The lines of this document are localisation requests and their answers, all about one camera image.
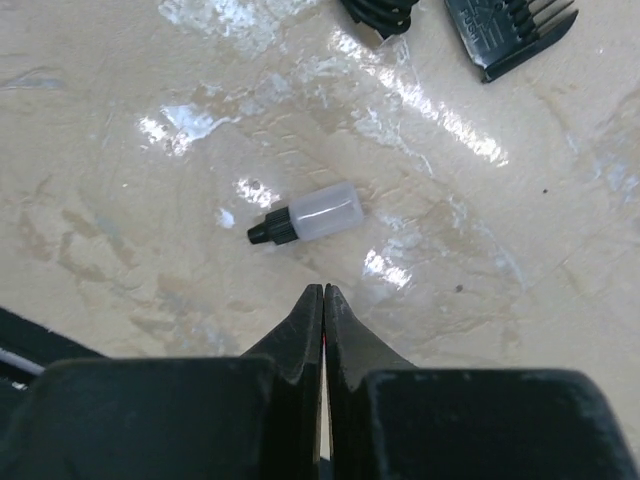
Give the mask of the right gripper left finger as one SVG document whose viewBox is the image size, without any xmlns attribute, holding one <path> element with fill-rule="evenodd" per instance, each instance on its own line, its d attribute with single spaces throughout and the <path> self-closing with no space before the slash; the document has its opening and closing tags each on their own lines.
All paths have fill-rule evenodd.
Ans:
<svg viewBox="0 0 640 480">
<path fill-rule="evenodd" d="M 315 479 L 323 290 L 235 357 L 115 359 L 1 314 L 5 479 Z"/>
</svg>

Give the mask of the small oil bottle black cap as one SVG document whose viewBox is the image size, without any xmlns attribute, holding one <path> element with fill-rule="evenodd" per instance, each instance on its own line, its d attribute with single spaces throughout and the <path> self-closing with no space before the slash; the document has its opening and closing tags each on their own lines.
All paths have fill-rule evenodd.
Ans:
<svg viewBox="0 0 640 480">
<path fill-rule="evenodd" d="M 355 187 L 342 182 L 314 191 L 271 211 L 247 231 L 251 244 L 311 241 L 354 228 L 364 212 Z"/>
</svg>

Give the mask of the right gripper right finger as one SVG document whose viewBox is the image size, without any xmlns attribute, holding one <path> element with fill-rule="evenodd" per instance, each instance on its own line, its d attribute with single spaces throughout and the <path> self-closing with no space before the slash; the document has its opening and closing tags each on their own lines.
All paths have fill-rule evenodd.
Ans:
<svg viewBox="0 0 640 480">
<path fill-rule="evenodd" d="M 606 397 L 545 368 L 420 368 L 324 294 L 337 479 L 635 479 Z"/>
</svg>

